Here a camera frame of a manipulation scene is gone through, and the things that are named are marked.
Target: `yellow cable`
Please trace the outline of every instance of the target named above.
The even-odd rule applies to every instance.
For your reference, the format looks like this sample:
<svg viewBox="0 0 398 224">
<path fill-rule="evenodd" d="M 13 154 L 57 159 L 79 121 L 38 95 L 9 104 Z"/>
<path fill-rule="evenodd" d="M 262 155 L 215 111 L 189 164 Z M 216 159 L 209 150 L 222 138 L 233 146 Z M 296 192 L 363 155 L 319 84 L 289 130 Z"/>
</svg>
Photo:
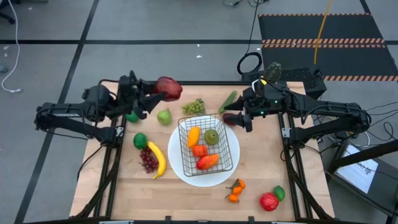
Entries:
<svg viewBox="0 0 398 224">
<path fill-rule="evenodd" d="M 328 14 L 329 14 L 330 6 L 331 6 L 331 0 L 329 0 L 328 8 L 326 9 L 326 13 L 325 13 L 325 15 L 323 16 L 322 25 L 321 25 L 321 28 L 319 29 L 317 44 L 316 44 L 316 46 L 315 46 L 315 54 L 314 54 L 314 56 L 313 56 L 313 64 L 314 64 L 314 65 L 317 64 L 318 44 L 319 44 L 319 40 L 320 40 L 320 38 L 321 38 L 321 34 L 322 34 L 322 30 L 323 30 L 323 25 L 325 25 L 326 17 L 327 17 Z"/>
</svg>

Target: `pear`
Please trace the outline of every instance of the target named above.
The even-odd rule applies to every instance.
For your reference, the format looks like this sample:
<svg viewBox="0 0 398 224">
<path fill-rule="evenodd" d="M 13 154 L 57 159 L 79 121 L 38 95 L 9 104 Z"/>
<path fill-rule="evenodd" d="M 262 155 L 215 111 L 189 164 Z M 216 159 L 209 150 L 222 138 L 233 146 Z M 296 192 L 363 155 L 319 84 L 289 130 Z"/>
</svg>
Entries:
<svg viewBox="0 0 398 224">
<path fill-rule="evenodd" d="M 166 110 L 157 113 L 157 120 L 163 125 L 170 124 L 172 122 L 172 114 L 170 113 L 170 110 L 167 108 Z"/>
</svg>

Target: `paper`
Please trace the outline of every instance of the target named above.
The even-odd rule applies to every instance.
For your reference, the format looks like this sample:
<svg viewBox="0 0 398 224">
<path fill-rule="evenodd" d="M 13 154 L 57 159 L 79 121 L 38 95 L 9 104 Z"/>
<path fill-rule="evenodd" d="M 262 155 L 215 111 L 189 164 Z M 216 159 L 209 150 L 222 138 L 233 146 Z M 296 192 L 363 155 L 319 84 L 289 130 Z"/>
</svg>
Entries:
<svg viewBox="0 0 398 224">
<path fill-rule="evenodd" d="M 350 156 L 351 154 L 355 154 L 357 152 L 359 152 L 357 148 L 349 145 L 343 157 Z M 336 171 L 336 173 L 354 185 L 356 188 L 367 194 L 375 174 L 375 172 L 372 170 L 377 170 L 377 166 L 377 162 L 369 159 L 356 164 L 341 167 Z"/>
</svg>

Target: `green grapes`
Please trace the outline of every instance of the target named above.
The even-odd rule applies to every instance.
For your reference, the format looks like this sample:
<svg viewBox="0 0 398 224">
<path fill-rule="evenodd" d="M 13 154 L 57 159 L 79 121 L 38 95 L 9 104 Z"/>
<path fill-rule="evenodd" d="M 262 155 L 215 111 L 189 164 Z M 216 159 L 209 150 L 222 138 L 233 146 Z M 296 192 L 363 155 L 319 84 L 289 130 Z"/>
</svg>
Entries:
<svg viewBox="0 0 398 224">
<path fill-rule="evenodd" d="M 183 105 L 182 110 L 184 114 L 205 114 L 205 103 L 201 99 L 197 99 L 194 102 Z"/>
</svg>

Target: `white cable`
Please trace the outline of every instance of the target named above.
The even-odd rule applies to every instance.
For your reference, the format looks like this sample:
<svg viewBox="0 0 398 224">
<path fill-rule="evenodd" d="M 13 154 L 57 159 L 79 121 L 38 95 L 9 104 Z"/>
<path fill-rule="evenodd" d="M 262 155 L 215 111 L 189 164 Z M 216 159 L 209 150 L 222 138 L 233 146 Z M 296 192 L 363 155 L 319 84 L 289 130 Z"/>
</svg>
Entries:
<svg viewBox="0 0 398 224">
<path fill-rule="evenodd" d="M 15 25 L 16 25 L 16 26 L 15 26 L 15 42 L 17 43 L 18 53 L 17 53 L 17 58 L 16 58 L 16 61 L 15 61 L 14 68 L 13 68 L 13 69 L 11 70 L 11 72 L 2 80 L 2 82 L 1 82 L 1 87 L 2 87 L 3 90 L 6 90 L 6 91 L 8 91 L 8 92 L 10 92 L 10 93 L 15 93 L 15 92 L 21 92 L 22 89 L 19 88 L 19 89 L 17 89 L 17 90 L 9 90 L 9 89 L 7 89 L 6 87 L 4 87 L 4 82 L 7 80 L 8 77 L 10 77 L 10 76 L 14 73 L 15 69 L 16 69 L 17 66 L 18 66 L 19 51 L 21 50 L 21 48 L 19 47 L 19 43 L 18 43 L 18 17 L 17 17 L 17 13 L 15 12 L 14 6 L 12 6 L 11 0 L 8 0 L 8 3 L 9 3 L 9 5 L 10 5 L 10 7 L 11 7 L 11 9 L 12 9 L 12 12 L 14 13 L 14 17 L 15 17 Z"/>
<path fill-rule="evenodd" d="M 366 137 L 368 138 L 368 143 L 367 143 L 366 145 L 361 146 L 361 145 L 353 144 L 352 142 L 350 142 L 350 144 L 352 144 L 352 145 L 354 145 L 354 146 L 356 146 L 356 147 L 369 147 L 369 145 L 371 144 L 371 138 L 369 137 L 369 134 L 368 134 L 367 131 L 365 131 L 364 133 L 365 133 Z M 331 142 L 333 142 L 333 143 L 338 142 L 336 139 L 332 138 L 329 134 L 327 134 L 326 136 L 328 137 L 328 139 L 329 139 Z"/>
</svg>

